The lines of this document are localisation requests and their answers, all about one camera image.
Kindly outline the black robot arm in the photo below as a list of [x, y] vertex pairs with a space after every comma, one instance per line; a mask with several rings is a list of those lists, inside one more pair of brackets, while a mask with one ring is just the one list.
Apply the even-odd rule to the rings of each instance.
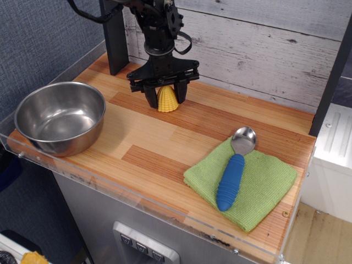
[[118, 1], [130, 9], [144, 34], [148, 61], [127, 75], [132, 92], [141, 91], [152, 108], [158, 107], [156, 88], [172, 85], [178, 103], [186, 99], [187, 86], [199, 78], [199, 62], [173, 57], [192, 48], [192, 39], [181, 32], [183, 16], [174, 1]]

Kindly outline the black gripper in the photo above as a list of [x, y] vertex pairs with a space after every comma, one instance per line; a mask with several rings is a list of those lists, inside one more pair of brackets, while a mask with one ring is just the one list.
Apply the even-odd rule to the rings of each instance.
[[132, 92], [144, 92], [152, 108], [158, 107], [155, 88], [173, 85], [179, 104], [186, 100], [188, 83], [199, 79], [199, 62], [191, 59], [179, 59], [173, 55], [149, 56], [148, 61], [126, 77], [130, 81]]

